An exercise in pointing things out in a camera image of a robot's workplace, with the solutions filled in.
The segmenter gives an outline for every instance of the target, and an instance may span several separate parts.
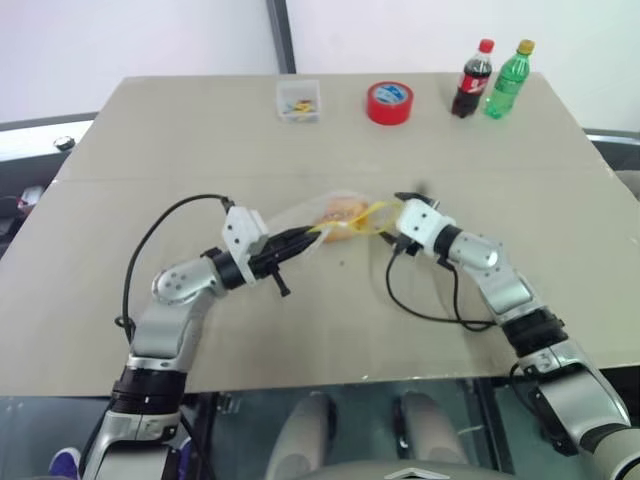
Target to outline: clear plastic box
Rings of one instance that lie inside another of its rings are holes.
[[[279,80],[276,108],[285,122],[317,122],[320,119],[320,82]]]

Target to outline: table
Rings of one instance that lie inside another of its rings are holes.
[[[278,120],[277,77],[123,82],[0,262],[0,360],[22,365],[3,370],[0,394],[107,394],[127,352],[112,319],[128,258],[168,205],[203,192],[269,220],[332,190],[385,199],[426,181],[459,225],[504,241],[599,367],[640,361],[640,208],[540,75],[504,121],[448,114],[454,74],[315,78],[321,120],[304,125]],[[414,89],[404,125],[364,115],[383,79]],[[134,318],[159,269],[221,245],[222,221],[201,202],[158,230],[136,270]],[[472,334],[391,303],[389,255],[358,238],[285,264],[285,299],[271,281],[230,293],[210,312],[188,390],[504,374],[514,355],[498,329]],[[402,260],[398,295],[451,315],[449,274]],[[486,316],[467,279],[461,288],[463,316]]]

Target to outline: bottle label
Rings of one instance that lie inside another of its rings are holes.
[[[465,93],[472,95],[480,95],[484,91],[484,87],[489,83],[489,77],[475,78],[471,75],[463,73],[458,82],[458,88]]]
[[[520,87],[522,87],[522,83],[514,82],[504,77],[498,77],[495,86],[496,90],[509,95],[516,95],[520,91]]]

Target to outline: shoe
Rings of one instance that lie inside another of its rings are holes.
[[[189,468],[189,457],[191,457],[191,437],[187,437],[180,445],[180,463],[178,464],[178,480],[187,478]]]
[[[78,465],[80,464],[80,452],[77,448],[63,448],[58,451],[49,464],[49,475],[52,477],[64,477],[71,480],[80,480]]]

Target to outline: red cap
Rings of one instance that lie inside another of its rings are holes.
[[[478,47],[478,50],[480,50],[482,53],[491,53],[491,50],[493,50],[493,45],[493,40],[491,40],[490,38],[483,38],[482,40],[480,40],[480,46]]]

